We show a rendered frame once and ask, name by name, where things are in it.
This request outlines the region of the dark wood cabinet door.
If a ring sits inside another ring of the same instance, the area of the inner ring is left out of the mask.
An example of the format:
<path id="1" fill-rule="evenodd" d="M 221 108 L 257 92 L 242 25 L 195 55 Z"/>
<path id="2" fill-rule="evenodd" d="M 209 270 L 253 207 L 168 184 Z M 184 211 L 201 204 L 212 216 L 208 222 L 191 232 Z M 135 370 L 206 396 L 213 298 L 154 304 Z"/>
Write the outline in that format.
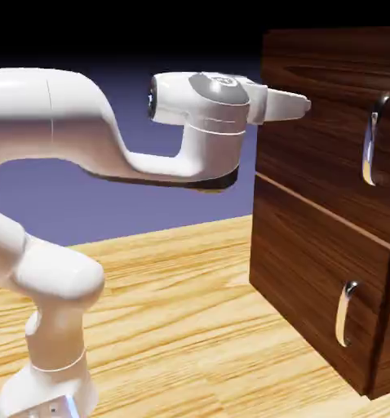
<path id="1" fill-rule="evenodd" d="M 390 101 L 375 141 L 376 186 L 361 173 L 368 117 L 384 92 L 390 91 L 313 92 L 304 118 L 259 129 L 256 170 L 390 243 Z"/>
<path id="2" fill-rule="evenodd" d="M 352 280 L 344 348 L 335 318 Z M 390 244 L 257 178 L 250 283 L 359 394 L 390 393 Z"/>

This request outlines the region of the dark wood cabinet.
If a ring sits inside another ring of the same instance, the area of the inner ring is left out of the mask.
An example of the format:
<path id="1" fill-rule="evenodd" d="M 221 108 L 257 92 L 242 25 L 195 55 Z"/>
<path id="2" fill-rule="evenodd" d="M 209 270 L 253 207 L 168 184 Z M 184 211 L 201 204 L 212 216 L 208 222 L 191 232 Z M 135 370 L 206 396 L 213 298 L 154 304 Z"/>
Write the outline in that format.
<path id="1" fill-rule="evenodd" d="M 359 393 L 390 393 L 390 27 L 272 30 L 261 76 L 306 95 L 258 130 L 250 283 Z"/>

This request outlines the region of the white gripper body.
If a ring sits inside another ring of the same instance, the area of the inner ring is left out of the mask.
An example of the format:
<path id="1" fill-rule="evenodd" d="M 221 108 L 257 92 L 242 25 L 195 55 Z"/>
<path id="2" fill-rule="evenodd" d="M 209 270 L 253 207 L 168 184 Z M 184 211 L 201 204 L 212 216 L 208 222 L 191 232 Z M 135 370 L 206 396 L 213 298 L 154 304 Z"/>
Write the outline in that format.
<path id="1" fill-rule="evenodd" d="M 301 119 L 312 107 L 311 100 L 304 95 L 268 89 L 265 122 L 280 122 Z"/>

